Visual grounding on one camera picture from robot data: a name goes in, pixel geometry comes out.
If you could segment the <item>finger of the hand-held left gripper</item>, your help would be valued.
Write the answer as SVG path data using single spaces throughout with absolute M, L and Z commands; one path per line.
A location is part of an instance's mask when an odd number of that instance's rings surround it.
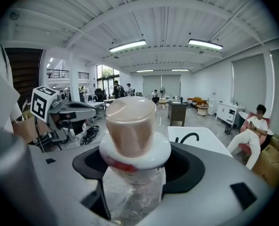
M 97 109 L 83 102 L 67 102 L 59 111 L 60 120 L 83 121 L 97 114 Z

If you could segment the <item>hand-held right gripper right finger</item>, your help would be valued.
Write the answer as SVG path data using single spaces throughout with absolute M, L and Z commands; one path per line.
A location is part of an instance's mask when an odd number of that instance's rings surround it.
M 244 226 L 273 194 L 230 156 L 177 142 L 171 147 L 161 202 L 141 226 Z

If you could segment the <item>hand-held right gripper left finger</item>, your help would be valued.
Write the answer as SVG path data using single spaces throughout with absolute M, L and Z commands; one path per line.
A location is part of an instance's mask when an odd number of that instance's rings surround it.
M 85 179 L 72 166 L 77 155 L 96 147 L 86 145 L 42 153 L 37 146 L 29 145 L 36 175 L 59 226 L 114 225 L 81 204 L 81 200 L 96 190 L 98 181 Z

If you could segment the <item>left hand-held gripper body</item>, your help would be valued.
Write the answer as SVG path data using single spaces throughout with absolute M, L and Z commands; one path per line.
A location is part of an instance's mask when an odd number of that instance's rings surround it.
M 69 102 L 63 92 L 41 86 L 32 91 L 31 110 L 35 121 L 41 120 L 47 124 L 50 136 L 53 142 L 63 142 L 68 140 L 68 134 L 65 129 L 75 130 L 75 134 L 82 131 L 83 121 L 60 120 L 60 109 Z

